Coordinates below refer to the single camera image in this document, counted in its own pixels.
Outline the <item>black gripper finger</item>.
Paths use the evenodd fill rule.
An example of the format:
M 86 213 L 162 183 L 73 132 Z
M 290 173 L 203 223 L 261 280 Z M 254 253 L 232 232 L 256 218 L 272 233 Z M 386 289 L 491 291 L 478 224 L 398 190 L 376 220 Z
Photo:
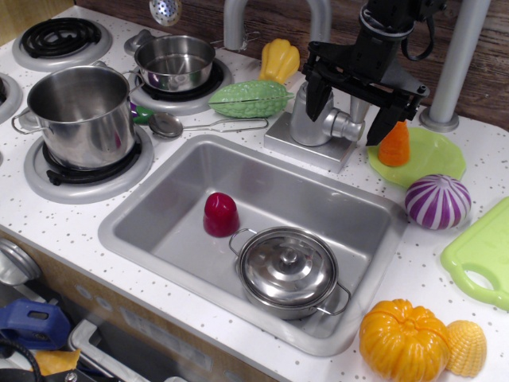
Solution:
M 315 122 L 328 102 L 331 86 L 319 72 L 315 71 L 307 76 L 307 82 L 306 114 Z
M 404 107 L 392 105 L 381 108 L 367 133 L 367 146 L 377 146 L 393 130 L 404 115 Z

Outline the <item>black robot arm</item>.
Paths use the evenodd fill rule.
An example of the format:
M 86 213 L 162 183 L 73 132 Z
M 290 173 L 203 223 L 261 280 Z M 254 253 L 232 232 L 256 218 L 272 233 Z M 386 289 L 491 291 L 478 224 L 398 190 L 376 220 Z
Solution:
M 369 1 L 359 12 L 355 44 L 310 42 L 303 68 L 307 116 L 318 120 L 332 89 L 373 104 L 379 112 L 367 134 L 369 146 L 381 143 L 396 123 L 413 119 L 429 89 L 399 64 L 397 54 L 412 61 L 427 58 L 434 43 L 411 56 L 408 37 L 417 22 L 425 22 L 432 37 L 433 16 L 445 8 L 444 1 Z

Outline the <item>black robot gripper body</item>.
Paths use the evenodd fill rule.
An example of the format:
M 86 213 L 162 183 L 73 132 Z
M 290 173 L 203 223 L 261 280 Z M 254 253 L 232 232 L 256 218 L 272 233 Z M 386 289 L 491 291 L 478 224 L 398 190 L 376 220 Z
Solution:
M 429 95 L 429 89 L 397 58 L 401 42 L 412 31 L 396 33 L 362 21 L 353 45 L 312 41 L 303 69 L 305 79 L 312 71 L 319 72 L 331 91 L 341 90 L 380 108 L 396 104 L 416 107 Z

